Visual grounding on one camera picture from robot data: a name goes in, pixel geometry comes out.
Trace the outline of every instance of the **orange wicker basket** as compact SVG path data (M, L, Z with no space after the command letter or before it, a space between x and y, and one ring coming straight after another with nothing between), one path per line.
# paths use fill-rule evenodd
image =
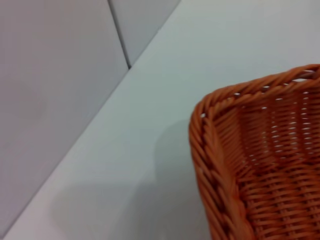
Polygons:
M213 240L320 239L320 64L208 94L189 141Z

